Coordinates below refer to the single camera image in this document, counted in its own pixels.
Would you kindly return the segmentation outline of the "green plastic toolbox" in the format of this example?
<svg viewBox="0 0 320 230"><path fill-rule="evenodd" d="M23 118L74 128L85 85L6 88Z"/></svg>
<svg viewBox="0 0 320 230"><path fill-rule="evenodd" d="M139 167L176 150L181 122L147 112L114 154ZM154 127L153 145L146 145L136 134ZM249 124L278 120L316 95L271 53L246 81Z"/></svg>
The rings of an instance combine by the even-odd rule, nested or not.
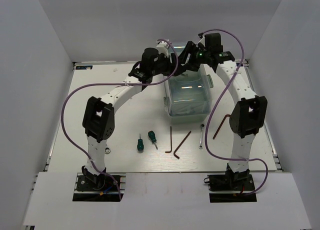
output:
<svg viewBox="0 0 320 230"><path fill-rule="evenodd" d="M204 65L198 71L187 70L164 82L164 104L170 122L203 122L211 112L213 82Z"/></svg>

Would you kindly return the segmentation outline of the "thin brown hex key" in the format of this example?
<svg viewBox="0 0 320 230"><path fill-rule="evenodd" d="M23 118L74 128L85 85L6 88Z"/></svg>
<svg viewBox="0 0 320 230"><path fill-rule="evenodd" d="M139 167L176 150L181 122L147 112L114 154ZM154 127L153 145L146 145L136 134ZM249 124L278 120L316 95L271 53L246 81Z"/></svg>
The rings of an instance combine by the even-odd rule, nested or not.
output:
<svg viewBox="0 0 320 230"><path fill-rule="evenodd" d="M170 137L170 141L169 141L169 150L166 150L165 153L166 154L170 154L173 150L173 141L172 141L172 126L170 126L170 131L169 131L169 137Z"/></svg>

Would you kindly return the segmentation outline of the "large brown hex key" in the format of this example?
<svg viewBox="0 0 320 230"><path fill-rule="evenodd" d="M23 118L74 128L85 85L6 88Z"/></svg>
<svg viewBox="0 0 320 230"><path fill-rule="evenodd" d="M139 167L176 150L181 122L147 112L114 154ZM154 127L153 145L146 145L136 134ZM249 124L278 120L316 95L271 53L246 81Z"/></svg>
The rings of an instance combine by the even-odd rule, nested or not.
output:
<svg viewBox="0 0 320 230"><path fill-rule="evenodd" d="M219 124L219 126L218 126L218 128L217 128L217 130L216 130L216 132L214 133L214 135L213 135L213 137L212 137L213 140L216 139L216 137L217 137L219 131L221 130L223 124L225 123L226 119L229 118L230 116L231 116L230 114L226 114L226 115L223 117L222 121L220 122L220 124Z"/></svg>

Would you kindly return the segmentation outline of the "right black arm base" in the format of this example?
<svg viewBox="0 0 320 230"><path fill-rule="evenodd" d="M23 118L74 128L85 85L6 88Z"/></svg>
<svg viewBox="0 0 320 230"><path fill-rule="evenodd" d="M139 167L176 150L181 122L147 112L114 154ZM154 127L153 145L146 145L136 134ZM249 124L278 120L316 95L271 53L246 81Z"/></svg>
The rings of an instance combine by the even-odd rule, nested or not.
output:
<svg viewBox="0 0 320 230"><path fill-rule="evenodd" d="M203 179L208 185L210 203L255 203L257 202L255 184L247 171L245 177L236 179L231 170L224 174L209 174Z"/></svg>

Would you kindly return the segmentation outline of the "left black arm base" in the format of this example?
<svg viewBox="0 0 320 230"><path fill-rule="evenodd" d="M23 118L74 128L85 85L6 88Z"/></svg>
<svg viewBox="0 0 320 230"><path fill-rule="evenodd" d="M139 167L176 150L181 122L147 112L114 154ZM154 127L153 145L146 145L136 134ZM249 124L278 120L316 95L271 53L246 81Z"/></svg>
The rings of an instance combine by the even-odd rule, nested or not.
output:
<svg viewBox="0 0 320 230"><path fill-rule="evenodd" d="M125 193L126 176L124 174L91 174L83 166L77 174L74 186L73 202L120 202Z"/></svg>

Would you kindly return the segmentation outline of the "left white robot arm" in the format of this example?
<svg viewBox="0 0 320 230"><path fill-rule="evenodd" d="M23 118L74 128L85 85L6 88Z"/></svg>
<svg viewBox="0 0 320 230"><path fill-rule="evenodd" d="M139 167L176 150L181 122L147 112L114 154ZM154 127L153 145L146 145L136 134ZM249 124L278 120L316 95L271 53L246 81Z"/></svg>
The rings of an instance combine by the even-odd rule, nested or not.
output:
<svg viewBox="0 0 320 230"><path fill-rule="evenodd" d="M88 99L82 121L88 142L88 158L81 171L94 189L99 190L106 183L105 149L108 138L115 130L117 110L151 85L154 76L173 77L185 72L187 57L185 51L179 56L169 56L158 48L148 47L120 86L103 97L92 96Z"/></svg>

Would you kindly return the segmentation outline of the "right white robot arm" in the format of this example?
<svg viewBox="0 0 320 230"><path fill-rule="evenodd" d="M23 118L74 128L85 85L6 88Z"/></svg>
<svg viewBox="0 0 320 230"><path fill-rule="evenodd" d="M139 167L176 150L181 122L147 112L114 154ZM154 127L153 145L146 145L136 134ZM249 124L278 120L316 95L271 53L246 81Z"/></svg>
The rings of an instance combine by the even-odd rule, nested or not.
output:
<svg viewBox="0 0 320 230"><path fill-rule="evenodd" d="M223 81L224 91L229 92L233 99L234 109L229 117L229 125L234 137L225 182L229 188L236 190L249 175L252 143L264 125L268 101L265 96L258 96L245 82L240 73L240 64L236 63L231 52L223 50L219 33L204 32L198 36L198 43L188 41L181 52L180 71L196 72L201 65L208 65Z"/></svg>

